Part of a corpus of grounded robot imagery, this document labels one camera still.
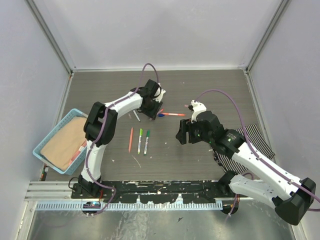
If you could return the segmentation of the orange slim pen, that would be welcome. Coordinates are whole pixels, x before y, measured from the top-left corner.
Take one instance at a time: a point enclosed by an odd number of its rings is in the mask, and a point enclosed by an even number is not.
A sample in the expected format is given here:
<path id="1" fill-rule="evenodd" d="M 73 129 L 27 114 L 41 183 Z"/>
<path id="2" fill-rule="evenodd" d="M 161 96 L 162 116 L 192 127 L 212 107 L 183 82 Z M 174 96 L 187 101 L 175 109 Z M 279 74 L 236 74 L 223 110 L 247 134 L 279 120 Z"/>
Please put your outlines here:
<path id="1" fill-rule="evenodd" d="M 129 153 L 131 152 L 131 149 L 132 149 L 133 134 L 134 134 L 134 128 L 132 127 L 130 129 L 129 144 L 128 144 L 128 152 Z"/>

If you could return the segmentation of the white marker lime end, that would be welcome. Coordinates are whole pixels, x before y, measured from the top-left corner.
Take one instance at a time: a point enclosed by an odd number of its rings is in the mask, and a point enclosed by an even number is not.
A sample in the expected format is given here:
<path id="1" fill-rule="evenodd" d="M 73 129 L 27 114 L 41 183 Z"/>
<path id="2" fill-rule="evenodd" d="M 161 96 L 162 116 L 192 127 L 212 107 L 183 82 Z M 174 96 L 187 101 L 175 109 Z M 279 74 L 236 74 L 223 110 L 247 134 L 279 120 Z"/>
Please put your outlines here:
<path id="1" fill-rule="evenodd" d="M 142 137 L 143 137 L 143 129 L 139 129 L 139 137 L 138 137 L 138 146 L 137 146 L 137 154 L 141 153 L 141 144 L 142 144 Z"/>

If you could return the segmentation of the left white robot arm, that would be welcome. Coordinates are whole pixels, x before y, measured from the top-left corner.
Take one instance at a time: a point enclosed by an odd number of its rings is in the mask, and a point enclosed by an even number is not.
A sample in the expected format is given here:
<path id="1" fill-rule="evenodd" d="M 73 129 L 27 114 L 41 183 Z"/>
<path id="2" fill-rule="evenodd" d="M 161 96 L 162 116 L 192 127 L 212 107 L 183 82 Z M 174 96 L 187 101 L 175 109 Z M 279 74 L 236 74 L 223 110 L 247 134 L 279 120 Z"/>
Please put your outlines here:
<path id="1" fill-rule="evenodd" d="M 74 190 L 81 189 L 88 198 L 100 194 L 101 166 L 107 145 L 115 135 L 117 121 L 133 110 L 155 120 L 163 104 L 166 91 L 161 84 L 149 79 L 142 87 L 130 90 L 126 95 L 107 103 L 95 102 L 89 112 L 83 130 L 86 139 L 86 155 L 83 170 Z"/>

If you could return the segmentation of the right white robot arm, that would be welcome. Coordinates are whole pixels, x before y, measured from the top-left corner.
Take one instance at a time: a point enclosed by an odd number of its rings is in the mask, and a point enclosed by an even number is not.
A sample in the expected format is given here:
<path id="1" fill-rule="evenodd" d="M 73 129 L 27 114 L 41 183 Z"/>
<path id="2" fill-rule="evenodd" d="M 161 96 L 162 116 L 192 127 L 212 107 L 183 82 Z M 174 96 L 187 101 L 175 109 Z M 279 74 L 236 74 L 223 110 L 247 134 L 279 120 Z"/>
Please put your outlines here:
<path id="1" fill-rule="evenodd" d="M 316 183 L 282 169 L 234 129 L 225 129 L 211 111 L 199 113 L 194 118 L 182 119 L 176 139 L 182 144 L 205 142 L 217 153 L 246 167 L 262 181 L 256 182 L 241 174 L 226 173 L 220 184 L 225 197 L 245 195 L 275 210 L 291 225 L 298 225 L 315 199 Z"/>

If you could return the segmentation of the white marker green end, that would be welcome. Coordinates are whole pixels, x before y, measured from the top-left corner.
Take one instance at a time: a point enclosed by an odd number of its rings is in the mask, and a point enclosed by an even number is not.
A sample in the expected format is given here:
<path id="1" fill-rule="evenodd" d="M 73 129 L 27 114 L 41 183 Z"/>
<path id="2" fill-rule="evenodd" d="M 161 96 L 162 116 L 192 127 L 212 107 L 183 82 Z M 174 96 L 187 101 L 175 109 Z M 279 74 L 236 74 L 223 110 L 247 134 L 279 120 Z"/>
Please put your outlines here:
<path id="1" fill-rule="evenodd" d="M 145 139 L 145 145 L 144 145 L 144 151 L 143 151 L 143 155 L 146 156 L 147 155 L 147 151 L 148 151 L 148 143 L 149 143 L 149 138 L 150 138 L 150 130 L 147 130 L 146 133 L 146 139 Z"/>

